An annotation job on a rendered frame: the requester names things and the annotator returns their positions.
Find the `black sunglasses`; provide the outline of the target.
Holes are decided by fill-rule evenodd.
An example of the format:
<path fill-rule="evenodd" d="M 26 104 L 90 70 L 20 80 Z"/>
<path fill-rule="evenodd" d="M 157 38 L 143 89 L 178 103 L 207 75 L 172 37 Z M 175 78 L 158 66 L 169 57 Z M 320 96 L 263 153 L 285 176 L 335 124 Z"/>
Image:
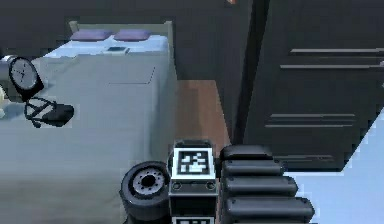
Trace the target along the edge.
<path fill-rule="evenodd" d="M 43 102 L 43 105 L 36 106 L 28 100 L 24 106 L 24 116 L 35 128 L 40 128 L 43 123 L 54 127 L 62 127 L 74 116 L 75 110 L 72 105 L 60 104 L 56 101 L 50 101 L 41 97 L 33 97 L 33 100 L 39 100 Z M 52 109 L 41 117 L 38 117 L 38 114 L 49 106 L 51 106 Z"/>

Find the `pale grey bed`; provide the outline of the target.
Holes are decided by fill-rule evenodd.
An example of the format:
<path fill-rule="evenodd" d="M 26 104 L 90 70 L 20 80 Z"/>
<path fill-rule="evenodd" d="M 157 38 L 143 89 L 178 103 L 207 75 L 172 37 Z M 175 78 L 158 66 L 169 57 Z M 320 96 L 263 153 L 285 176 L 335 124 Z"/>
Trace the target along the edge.
<path fill-rule="evenodd" d="M 124 224 L 119 191 L 133 166 L 164 161 L 175 134 L 173 25 L 145 24 L 144 41 L 114 39 L 128 24 L 78 24 L 113 34 L 65 43 L 31 61 L 44 84 L 34 97 L 74 107 L 62 127 L 35 128 L 25 103 L 0 119 L 0 224 Z M 112 46 L 125 55 L 104 54 Z"/>

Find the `purple pillow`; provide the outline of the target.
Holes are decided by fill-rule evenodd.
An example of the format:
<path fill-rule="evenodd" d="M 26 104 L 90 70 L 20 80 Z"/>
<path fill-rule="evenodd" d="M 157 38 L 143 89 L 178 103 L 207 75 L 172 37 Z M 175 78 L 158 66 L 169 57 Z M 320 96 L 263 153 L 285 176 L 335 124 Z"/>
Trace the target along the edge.
<path fill-rule="evenodd" d="M 121 29 L 114 35 L 114 39 L 124 42 L 138 42 L 147 40 L 151 32 L 146 29 Z"/>
<path fill-rule="evenodd" d="M 106 29 L 80 29 L 73 33 L 70 39 L 73 41 L 95 42 L 103 41 L 109 38 L 112 34 L 112 31 Z"/>

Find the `dark flat device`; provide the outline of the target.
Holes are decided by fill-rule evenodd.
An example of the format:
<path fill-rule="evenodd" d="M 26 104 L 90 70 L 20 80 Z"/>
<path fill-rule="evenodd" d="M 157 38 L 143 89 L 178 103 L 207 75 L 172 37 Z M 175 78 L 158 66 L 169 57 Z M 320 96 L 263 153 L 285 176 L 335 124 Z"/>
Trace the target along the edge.
<path fill-rule="evenodd" d="M 111 55 L 125 55 L 129 52 L 128 47 L 121 47 L 121 46 L 112 46 L 109 47 L 104 51 L 104 54 L 111 54 Z"/>

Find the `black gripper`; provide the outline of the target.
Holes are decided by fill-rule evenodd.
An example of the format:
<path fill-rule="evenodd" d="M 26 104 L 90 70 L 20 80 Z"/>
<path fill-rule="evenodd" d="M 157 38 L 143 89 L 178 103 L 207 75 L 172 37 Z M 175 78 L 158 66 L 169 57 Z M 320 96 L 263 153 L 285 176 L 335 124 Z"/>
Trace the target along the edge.
<path fill-rule="evenodd" d="M 124 224 L 170 224 L 166 164 L 147 161 L 133 166 L 123 177 L 119 191 L 127 220 Z"/>

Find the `black round alarm clock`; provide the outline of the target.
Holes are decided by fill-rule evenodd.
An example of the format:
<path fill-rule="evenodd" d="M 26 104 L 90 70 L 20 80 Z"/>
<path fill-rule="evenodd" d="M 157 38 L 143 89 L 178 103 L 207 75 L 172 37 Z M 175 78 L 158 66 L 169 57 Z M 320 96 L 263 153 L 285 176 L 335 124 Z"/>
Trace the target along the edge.
<path fill-rule="evenodd" d="M 9 78 L 23 102 L 44 89 L 44 84 L 34 64 L 24 57 L 14 57 L 9 62 Z"/>

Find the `dark panelled door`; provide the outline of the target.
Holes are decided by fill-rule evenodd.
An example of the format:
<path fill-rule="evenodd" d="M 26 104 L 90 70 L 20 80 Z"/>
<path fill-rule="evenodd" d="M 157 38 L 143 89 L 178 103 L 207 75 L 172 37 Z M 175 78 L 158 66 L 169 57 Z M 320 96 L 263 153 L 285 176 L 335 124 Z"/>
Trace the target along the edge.
<path fill-rule="evenodd" d="M 340 171 L 384 108 L 384 0 L 270 0 L 243 141 Z"/>

